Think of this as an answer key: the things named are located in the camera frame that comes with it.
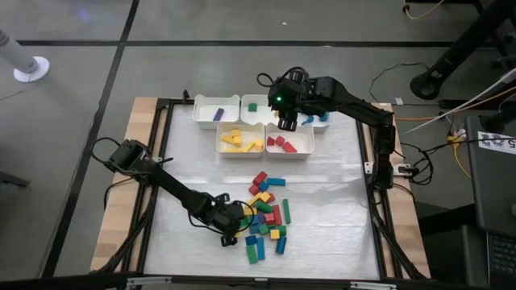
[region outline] purple block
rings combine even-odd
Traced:
[[[223,108],[218,108],[217,113],[215,113],[215,117],[213,117],[213,120],[214,121],[220,121],[220,118],[223,117],[223,114],[224,114],[224,109]]]

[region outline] cable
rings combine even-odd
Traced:
[[[392,69],[395,69],[397,67],[401,67],[401,66],[405,66],[405,67],[409,67],[409,66],[415,66],[415,65],[424,65],[425,68],[427,68],[427,70],[429,69],[428,68],[428,65],[422,63],[422,62],[417,62],[417,63],[412,63],[412,64],[395,64],[393,65],[392,67],[390,68],[386,68],[384,69],[383,71],[380,72],[379,75],[377,75],[374,79],[372,79],[372,82],[371,82],[371,85],[369,86],[369,95],[376,101],[376,102],[380,102],[378,101],[378,99],[372,94],[371,90],[372,90],[372,87],[374,86],[374,83],[375,81],[377,81],[384,73],[388,72],[389,70],[392,70]]]
[[[405,14],[412,20],[417,20],[420,18],[423,18],[427,15],[429,15],[433,10],[435,10],[437,7],[441,6],[443,4],[444,0],[441,0],[439,3],[435,4],[432,8],[430,8],[427,12],[419,15],[419,16],[412,16],[409,13],[410,6],[406,3],[406,0],[403,0],[403,10],[405,11]]]

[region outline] black floor stripe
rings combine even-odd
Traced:
[[[98,102],[98,108],[95,112],[94,120],[88,132],[88,138],[86,140],[85,146],[82,148],[81,157],[77,162],[75,174],[69,187],[67,194],[68,197],[61,214],[59,225],[55,230],[55,234],[53,235],[52,245],[50,246],[50,250],[42,270],[41,276],[44,278],[54,276],[56,271],[60,253],[63,249],[63,245],[65,244],[66,234],[68,233],[70,223],[72,222],[73,212],[75,211],[77,201],[79,200],[82,184],[88,170],[89,160],[91,157],[90,149],[98,137],[98,132],[100,131],[104,113],[106,112],[106,107],[110,99],[111,90],[113,89],[114,80],[122,60],[123,50],[125,48],[123,41],[127,39],[127,36],[131,30],[131,25],[136,14],[136,9],[138,8],[138,3],[139,0],[133,0],[132,2],[122,36],[120,37],[120,43],[114,54],[114,59],[111,63],[110,71],[107,75],[106,83]]]

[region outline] gray floor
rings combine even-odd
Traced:
[[[119,40],[131,1],[59,0],[0,4],[0,28],[16,39]],[[428,5],[413,5],[414,15]],[[129,40],[346,40],[452,41],[475,19],[471,6],[444,5],[420,21],[401,12],[402,1],[187,1],[147,0],[139,4]],[[18,15],[27,15],[28,22]],[[106,84],[116,47],[31,47],[46,56],[51,73],[41,82],[21,85],[0,59],[0,170],[31,180],[20,189],[0,187],[0,280],[37,276],[49,239],[68,192],[73,170],[87,138]],[[180,97],[191,94],[229,96],[265,93],[257,73],[283,73],[302,65],[311,75],[330,75],[351,93],[368,101],[368,87],[383,69],[401,62],[433,64],[444,48],[308,48],[308,47],[127,47],[113,84],[99,136],[121,139],[134,97]],[[475,52],[445,83],[439,98],[470,98],[493,83],[502,70],[490,68],[496,51]],[[402,97],[406,103],[436,104],[410,92],[410,79],[422,67],[398,68],[374,86],[381,102]],[[399,117],[433,116],[435,106],[395,108]],[[478,114],[471,111],[467,114]],[[465,114],[456,117],[462,123]],[[418,122],[399,122],[407,131]],[[445,141],[449,123],[429,126],[402,141],[422,148]],[[407,160],[418,157],[405,149]],[[467,165],[465,147],[460,155]],[[439,165],[434,181],[413,186],[418,209],[455,208],[472,201],[471,185],[447,148],[432,160]],[[102,194],[112,174],[91,162],[60,262],[59,276],[89,270],[102,221]]]

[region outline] black cable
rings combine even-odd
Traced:
[[[428,65],[426,65],[426,64],[424,64],[424,63],[422,63],[422,62],[417,62],[417,63],[412,63],[412,64],[395,64],[395,65],[393,65],[393,66],[392,66],[392,67],[390,67],[390,68],[386,68],[386,69],[384,69],[383,71],[381,71],[381,72],[380,72],[380,74],[379,74],[379,75],[377,75],[377,76],[372,80],[371,85],[369,86],[369,95],[370,95],[370,96],[371,96],[371,97],[372,97],[376,102],[380,102],[380,101],[378,101],[378,99],[377,99],[377,98],[372,94],[372,92],[371,92],[372,87],[374,86],[375,81],[377,81],[377,80],[378,80],[378,79],[379,79],[379,78],[380,78],[384,73],[388,72],[389,70],[392,70],[392,69],[395,69],[395,68],[397,68],[397,67],[401,67],[401,66],[409,67],[409,66],[415,66],[415,65],[420,65],[420,64],[424,65],[424,66],[427,68],[427,70],[429,69],[429,68],[428,68]]]

